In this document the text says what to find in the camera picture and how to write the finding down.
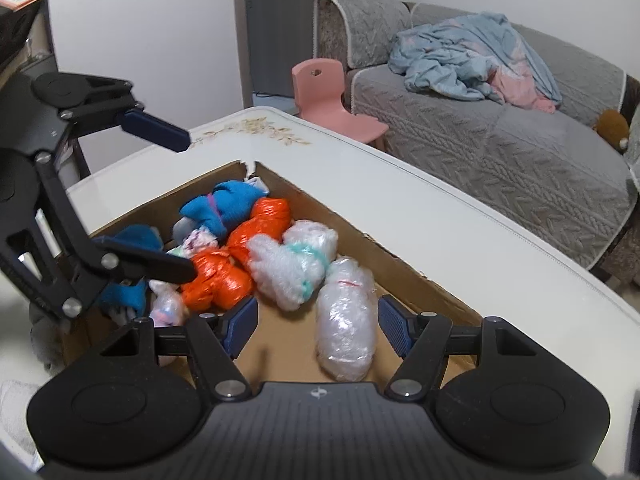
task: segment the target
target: silver screw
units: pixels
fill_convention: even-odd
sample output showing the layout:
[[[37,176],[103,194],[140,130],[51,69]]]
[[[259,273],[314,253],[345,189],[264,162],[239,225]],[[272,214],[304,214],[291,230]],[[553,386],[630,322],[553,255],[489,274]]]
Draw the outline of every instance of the silver screw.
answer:
[[[220,381],[216,384],[215,391],[220,397],[226,397],[230,399],[231,397],[237,397],[239,395],[244,394],[246,390],[246,386],[244,383],[240,381],[236,381],[235,379],[229,379],[228,381]]]
[[[68,300],[62,304],[62,312],[64,312],[67,317],[78,317],[82,312],[82,303],[76,300],[76,298],[68,298]]]
[[[398,379],[391,383],[391,391],[402,397],[417,395],[422,390],[422,385],[413,379]]]
[[[36,162],[38,164],[48,164],[51,160],[51,154],[47,152],[40,152],[36,155]]]
[[[120,259],[113,253],[106,253],[100,260],[102,266],[107,270],[113,270],[120,264]]]

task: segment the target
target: gray door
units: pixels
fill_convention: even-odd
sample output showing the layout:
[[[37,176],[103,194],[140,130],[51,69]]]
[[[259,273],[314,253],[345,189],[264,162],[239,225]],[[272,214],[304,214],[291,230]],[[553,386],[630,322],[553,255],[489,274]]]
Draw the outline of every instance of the gray door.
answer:
[[[314,0],[246,0],[254,92],[293,96],[291,69],[313,56]]]

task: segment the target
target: gold floral pattern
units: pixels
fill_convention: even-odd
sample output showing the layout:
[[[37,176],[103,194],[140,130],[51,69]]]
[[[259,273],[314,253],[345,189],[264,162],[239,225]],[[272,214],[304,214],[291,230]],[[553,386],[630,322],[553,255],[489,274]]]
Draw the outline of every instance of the gold floral pattern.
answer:
[[[203,143],[207,139],[213,139],[223,132],[236,132],[239,134],[261,135],[268,134],[270,139],[283,142],[285,146],[292,144],[311,144],[308,140],[302,139],[291,133],[291,128],[277,128],[266,117],[258,117],[255,119],[242,119],[236,123],[227,124],[224,128],[217,131],[204,132],[199,139],[191,143],[189,149]]]

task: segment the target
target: cardboard box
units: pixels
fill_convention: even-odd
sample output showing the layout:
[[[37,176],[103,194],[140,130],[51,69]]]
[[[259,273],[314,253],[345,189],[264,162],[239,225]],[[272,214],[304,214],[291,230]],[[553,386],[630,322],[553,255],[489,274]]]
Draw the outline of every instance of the cardboard box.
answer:
[[[246,173],[245,165],[240,162],[227,164],[133,209],[94,235],[113,235],[129,224],[141,223],[158,227],[162,239],[170,242],[172,225],[180,218],[178,211],[185,202],[197,195],[211,192],[216,184],[225,180],[242,180]],[[322,222],[336,230],[338,253],[352,256],[361,265],[372,270],[379,295],[392,294],[414,312],[431,310],[450,317],[455,324],[480,324],[481,317],[477,312],[416,272],[318,200],[259,162],[254,175],[259,176],[269,187],[270,196],[289,201],[294,219]],[[320,369],[316,361],[315,296],[300,310],[289,313],[281,311],[259,293],[257,298],[258,328],[235,361],[252,387],[257,388],[263,381],[330,381],[331,377]],[[113,323],[95,309],[87,313],[64,338],[67,364],[113,329]],[[382,330],[378,329],[375,358],[365,380],[373,381],[383,388],[400,363],[400,358],[396,356]],[[445,381],[473,366],[473,361],[468,356],[450,358]],[[176,361],[171,368],[190,380],[186,360]]]

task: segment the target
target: doorway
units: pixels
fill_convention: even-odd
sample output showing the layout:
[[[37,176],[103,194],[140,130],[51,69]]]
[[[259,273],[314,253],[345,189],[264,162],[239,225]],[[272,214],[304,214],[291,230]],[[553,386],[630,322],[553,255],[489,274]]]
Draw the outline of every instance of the doorway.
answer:
[[[313,56],[314,0],[244,0],[254,104],[293,108],[291,69]]]

